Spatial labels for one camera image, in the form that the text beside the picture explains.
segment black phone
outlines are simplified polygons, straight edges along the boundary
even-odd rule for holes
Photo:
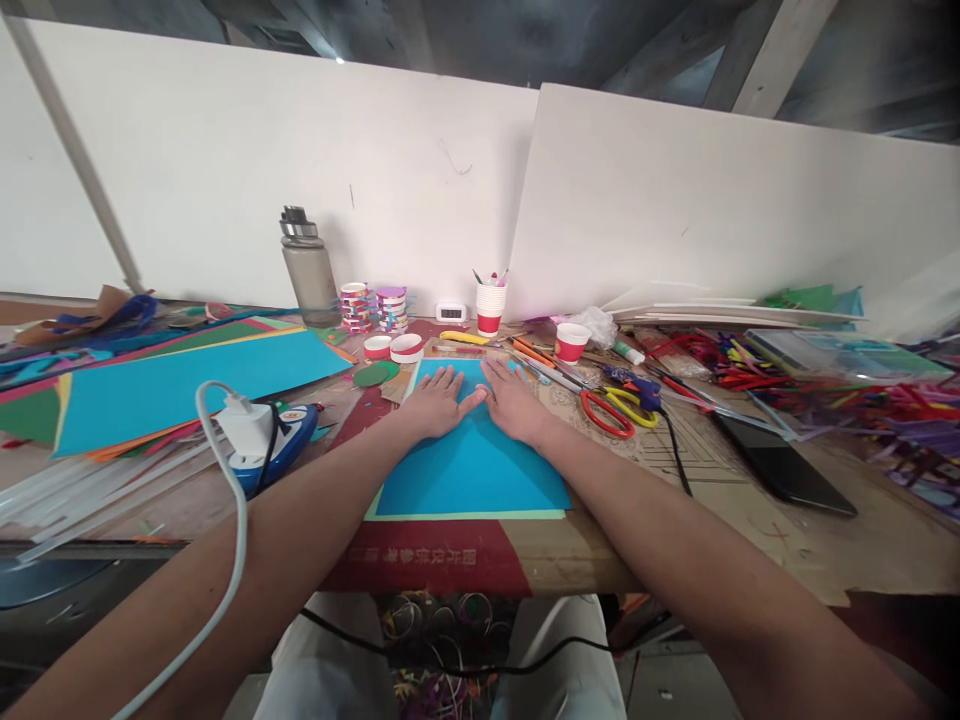
[[[785,502],[856,517],[853,504],[782,437],[720,413],[712,415],[773,495]]]

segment white wall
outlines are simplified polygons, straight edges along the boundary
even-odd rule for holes
[[[470,268],[507,263],[534,90],[14,27],[40,48],[142,282],[161,297],[294,305],[284,204],[317,223],[339,282],[410,285],[422,314],[441,299],[472,304]]]
[[[960,313],[958,250],[958,148],[544,85],[507,314],[833,282],[908,337]]]
[[[0,17],[0,292],[97,297],[120,266]]]

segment ceiling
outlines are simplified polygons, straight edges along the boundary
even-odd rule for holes
[[[825,22],[797,55],[798,67],[786,75],[785,97],[767,116],[935,142],[960,140],[956,3],[806,2],[827,7]],[[733,63],[743,52],[743,38],[750,37],[748,18],[762,17],[761,6],[775,14],[780,5],[781,0],[0,0],[11,15],[534,88],[552,82],[691,106],[706,102],[719,109],[729,108],[711,104],[708,90],[718,66],[725,77],[729,72],[721,62],[725,48],[737,49],[727,50]],[[753,51],[765,49],[757,43]]]

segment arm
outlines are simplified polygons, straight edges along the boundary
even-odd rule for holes
[[[745,717],[924,715],[876,653],[716,515],[554,417],[519,368],[495,361],[484,374],[494,422],[570,483],[624,562],[703,644]]]
[[[141,717],[219,717],[253,665],[343,554],[390,471],[483,400],[457,405],[463,374],[426,376],[403,406],[258,497],[243,580],[220,624]],[[223,597],[234,560],[228,518],[168,562],[74,645],[7,716],[111,717],[193,639]]]

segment water bottle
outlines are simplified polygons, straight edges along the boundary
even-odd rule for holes
[[[340,324],[337,284],[330,267],[330,254],[317,233],[317,224],[307,220],[302,207],[284,205],[280,214],[283,259],[287,263],[300,314],[312,327]]]

